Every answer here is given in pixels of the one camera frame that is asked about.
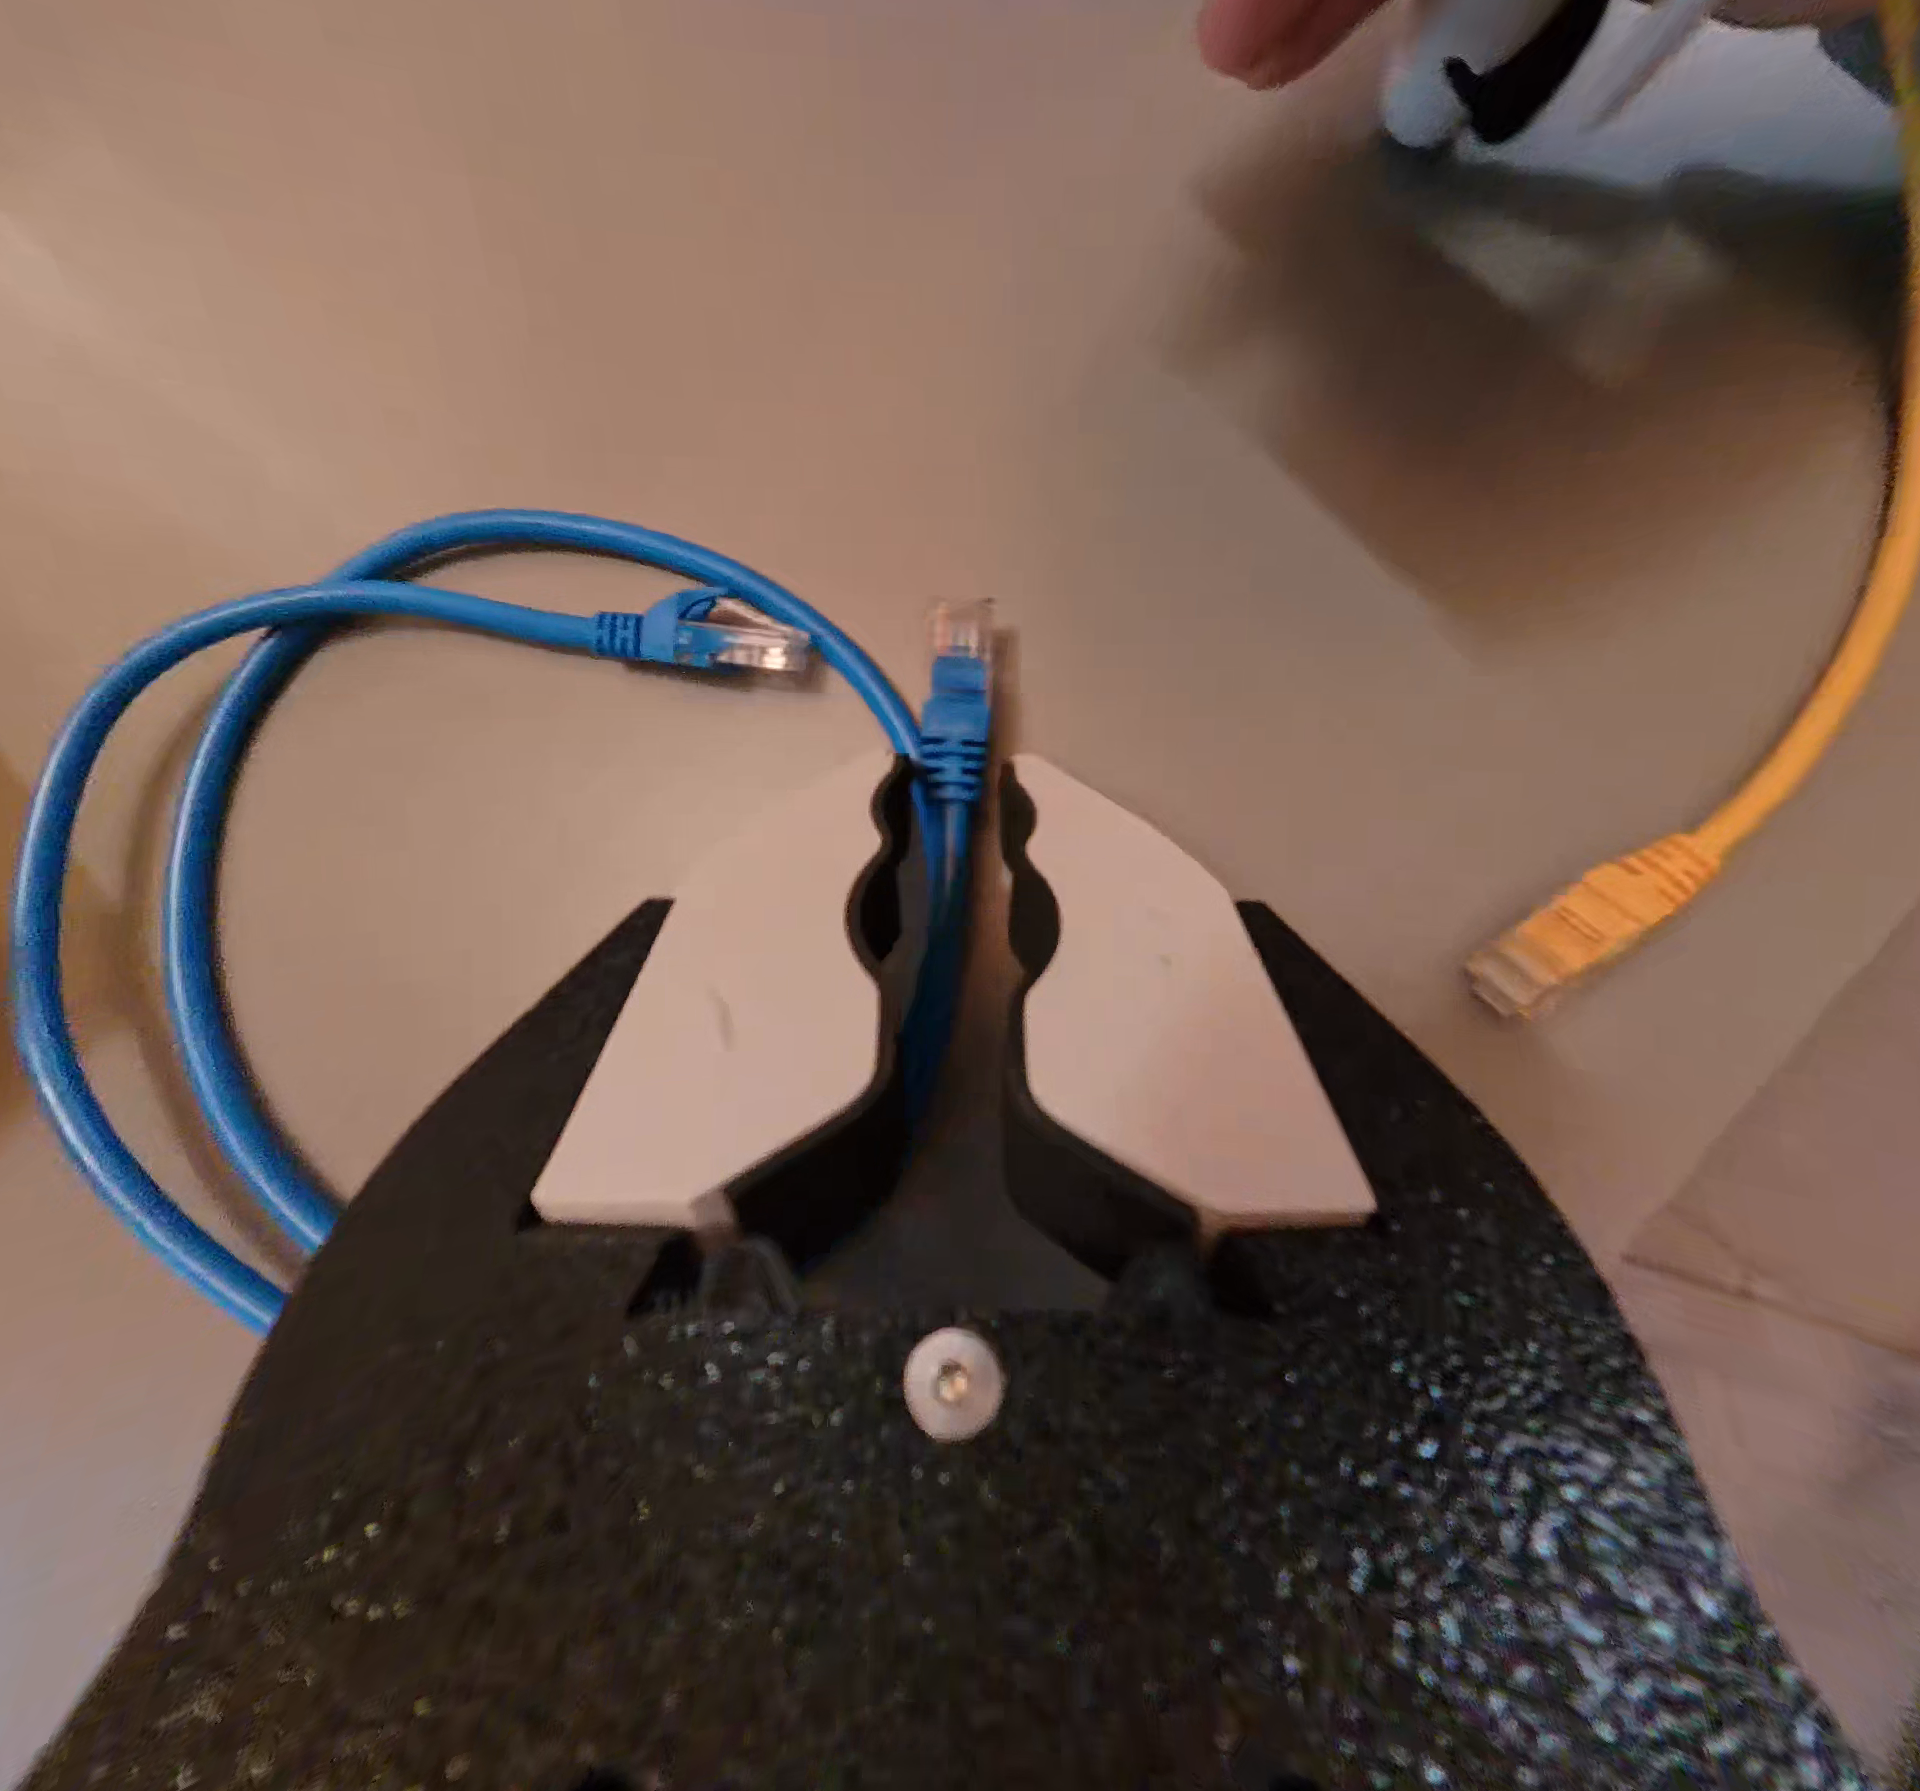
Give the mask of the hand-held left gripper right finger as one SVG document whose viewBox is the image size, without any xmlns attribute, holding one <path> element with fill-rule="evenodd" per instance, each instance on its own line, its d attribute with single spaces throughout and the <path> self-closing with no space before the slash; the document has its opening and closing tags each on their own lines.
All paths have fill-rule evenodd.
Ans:
<svg viewBox="0 0 1920 1791">
<path fill-rule="evenodd" d="M 1366 1226 L 1375 1189 L 1213 870 L 1032 750 L 1003 767 L 997 831 L 1020 1218 L 1106 1279 L 1167 1247 Z"/>
</svg>

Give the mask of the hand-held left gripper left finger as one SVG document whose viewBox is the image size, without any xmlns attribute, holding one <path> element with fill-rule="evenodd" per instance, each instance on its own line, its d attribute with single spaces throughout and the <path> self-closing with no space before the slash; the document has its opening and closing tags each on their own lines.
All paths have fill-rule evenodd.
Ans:
<svg viewBox="0 0 1920 1791">
<path fill-rule="evenodd" d="M 917 966 L 910 770 L 862 753 L 690 869 L 532 1214 L 546 1228 L 760 1238 L 816 1264 L 900 1182 Z"/>
</svg>

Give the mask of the grey desk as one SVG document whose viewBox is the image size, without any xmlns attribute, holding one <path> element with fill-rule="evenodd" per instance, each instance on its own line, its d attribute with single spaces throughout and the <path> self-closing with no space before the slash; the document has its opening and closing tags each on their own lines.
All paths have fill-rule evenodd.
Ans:
<svg viewBox="0 0 1920 1791">
<path fill-rule="evenodd" d="M 1916 1668 L 1916 630 L 1636 957 L 1459 964 L 1712 807 L 1852 600 L 1885 112 L 1707 32 L 1416 172 L 1388 32 L 1278 96 L 1194 0 L 3 0 L 3 869 L 158 626 L 562 508 L 816 603 L 1270 904 L 1614 1277 L 1861 1750 Z"/>
</svg>

